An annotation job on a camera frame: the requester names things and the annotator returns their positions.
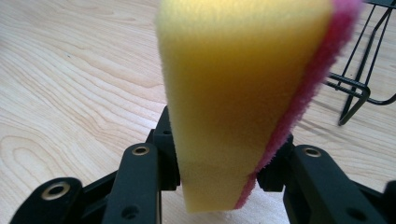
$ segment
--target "black plastic bracket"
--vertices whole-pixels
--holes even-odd
[[[161,223],[158,150],[149,143],[122,156],[102,223]]]
[[[153,144],[160,148],[161,190],[176,190],[180,185],[180,175],[167,106],[155,128]]]
[[[318,147],[287,142],[257,179],[264,191],[280,192],[285,186],[292,224],[396,222],[394,181],[384,194],[356,184]]]
[[[52,179],[33,191],[10,223],[77,223],[84,211],[82,196],[79,180]]]

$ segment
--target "yellow sponge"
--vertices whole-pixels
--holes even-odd
[[[243,204],[289,117],[304,111],[290,105],[299,104],[334,9],[332,0],[162,0],[157,36],[188,211]]]

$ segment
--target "metal grommet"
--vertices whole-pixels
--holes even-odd
[[[311,147],[306,147],[303,149],[303,151],[304,151],[305,155],[310,156],[310,157],[320,157],[321,156],[321,153],[317,149],[314,149]]]
[[[51,201],[64,196],[70,190],[70,185],[64,181],[58,182],[47,187],[41,194],[41,198]]]
[[[136,156],[143,156],[149,153],[148,147],[136,147],[132,150],[132,154]]]

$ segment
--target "wooden floor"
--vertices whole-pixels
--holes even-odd
[[[115,171],[123,150],[155,128],[166,104],[158,5],[0,0],[0,223],[52,178],[87,185]],[[396,13],[389,23],[371,82],[378,99],[396,92]],[[355,71],[356,63],[347,75]],[[396,179],[396,104],[366,104],[339,127],[345,99],[323,86],[293,131],[295,143],[327,150],[350,178],[382,190]],[[178,189],[163,194],[163,223],[288,223],[281,198],[254,189],[238,211],[189,215]]]

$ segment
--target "screw hole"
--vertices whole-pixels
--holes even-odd
[[[359,221],[365,221],[367,220],[367,216],[364,215],[364,213],[356,208],[347,208],[346,212],[348,215],[350,215],[351,217],[359,220]]]
[[[149,153],[148,147],[136,147],[132,150],[132,153],[136,156],[143,156]]]
[[[125,207],[121,212],[121,216],[128,220],[136,218],[138,214],[139,208],[136,205]]]
[[[309,147],[304,148],[304,153],[305,153],[305,155],[310,156],[310,157],[320,157],[321,156],[321,153],[318,150],[309,148]]]
[[[41,194],[41,198],[51,201],[64,196],[70,190],[70,185],[66,182],[58,182],[47,187]]]

